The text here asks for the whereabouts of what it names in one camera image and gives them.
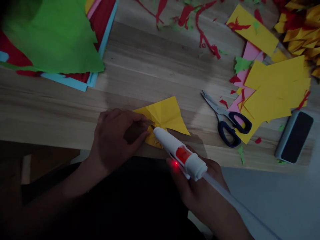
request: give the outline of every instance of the glue gun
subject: glue gun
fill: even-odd
[[[187,179],[190,177],[197,181],[207,172],[206,163],[198,157],[196,153],[191,152],[186,145],[160,127],[154,127],[153,133],[167,151],[175,163],[179,166]]]

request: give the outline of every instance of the pink paper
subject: pink paper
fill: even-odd
[[[101,2],[101,0],[96,0],[96,1],[92,4],[92,6],[91,6],[91,8],[90,8],[90,10],[89,10],[89,12],[88,12],[88,14],[87,14],[87,18],[88,18],[88,19],[90,19],[90,18],[92,17],[94,11],[97,9],[97,7],[99,6],[100,2]]]
[[[244,54],[243,54],[243,58],[252,61],[255,60],[256,57],[259,55],[260,50],[258,48],[256,48],[252,43],[250,43],[249,41],[247,41],[247,45],[246,48],[244,50]],[[256,60],[262,62],[263,61],[263,54],[261,56],[259,56]],[[241,87],[244,88],[244,97],[245,99],[250,97],[255,90],[252,88],[248,88],[244,85],[245,80],[247,79],[247,76],[249,75],[250,69],[241,71],[237,74],[237,77],[241,80],[241,82],[236,82],[233,85],[237,86],[237,87]],[[241,103],[242,101],[242,93],[236,98],[236,100],[234,100],[234,102],[231,104],[231,106],[228,108],[228,112],[238,112],[240,113],[240,109],[238,107],[238,104]],[[238,118],[237,116],[235,116],[235,119],[237,120],[237,122],[242,125],[243,121]]]

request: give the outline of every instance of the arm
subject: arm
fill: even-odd
[[[50,223],[70,209],[82,195],[134,154],[149,133],[141,133],[132,144],[128,144],[123,136],[133,122],[143,125],[146,121],[148,119],[144,115],[131,111],[114,109],[102,112],[89,157],[64,181],[23,207],[7,223],[9,235],[28,238],[47,229]]]
[[[230,191],[219,164],[210,159],[200,158],[207,164],[207,173]],[[254,240],[237,210],[205,179],[202,178],[197,182],[192,179],[188,181],[179,167],[172,164],[171,159],[167,159],[167,163],[171,167],[171,175],[183,203],[203,224],[210,228],[218,239]]]

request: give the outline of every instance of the floor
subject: floor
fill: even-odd
[[[90,151],[81,151],[72,163],[86,159]],[[320,140],[316,141],[309,171],[304,175],[223,167],[224,178],[231,193],[270,227],[281,239],[319,239],[320,229]],[[191,212],[189,219],[206,235],[210,230]],[[242,216],[253,237],[262,235],[255,224]]]

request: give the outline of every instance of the scissor handle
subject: scissor handle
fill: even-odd
[[[237,122],[237,120],[234,118],[234,116],[237,116],[240,118],[244,124],[246,125],[244,128]],[[239,132],[243,134],[248,134],[252,128],[252,123],[247,119],[244,115],[238,112],[230,112],[229,118],[235,123],[233,126],[239,130]]]
[[[228,133],[233,137],[233,142],[230,143],[224,134],[223,129],[226,129]],[[236,131],[232,129],[226,122],[222,121],[218,123],[218,132],[222,140],[228,147],[234,148],[241,143],[241,139],[236,135]]]

